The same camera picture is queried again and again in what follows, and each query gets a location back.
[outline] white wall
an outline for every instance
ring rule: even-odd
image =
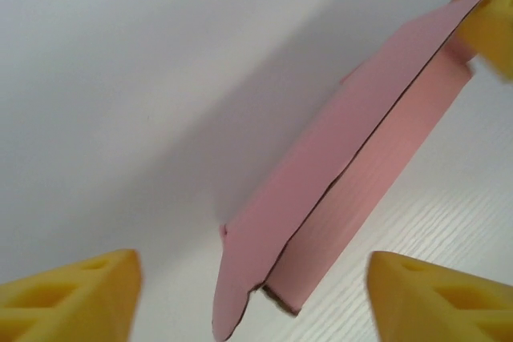
[[[151,282],[447,1],[0,0],[0,280],[138,247]]]

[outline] pink cardboard box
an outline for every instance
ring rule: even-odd
[[[216,340],[263,288],[297,314],[471,78],[452,33],[480,0],[457,0],[402,26],[343,79],[245,208],[221,228]]]

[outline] yellow plastic piece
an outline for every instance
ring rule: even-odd
[[[139,257],[119,250],[0,286],[0,342],[125,342]]]
[[[483,0],[456,34],[504,78],[513,79],[513,0]]]
[[[513,287],[376,251],[367,290],[383,342],[511,342]]]

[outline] white backdrop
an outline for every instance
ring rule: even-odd
[[[217,224],[338,79],[447,1],[0,0],[0,281],[136,247],[133,340],[210,340]],[[513,283],[513,95],[480,74],[300,319],[255,296],[234,340],[374,340],[361,286],[373,248]]]

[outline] hole in yellow block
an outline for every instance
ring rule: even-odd
[[[480,324],[479,328],[498,342],[513,341],[513,322],[510,324]]]
[[[411,272],[424,272],[426,270],[424,268],[424,266],[420,266],[418,264],[411,263],[411,262],[405,262],[404,264],[402,264],[402,266],[406,270],[410,270]]]
[[[83,270],[99,270],[100,268],[104,268],[105,266],[107,266],[106,260],[95,260],[88,264],[84,264],[82,266],[82,269]]]
[[[33,320],[0,320],[0,342],[15,342],[34,323]]]
[[[495,298],[476,288],[436,288],[435,291],[459,310],[501,310],[504,308]]]
[[[71,284],[40,284],[24,291],[7,308],[53,308],[68,297],[77,286]]]

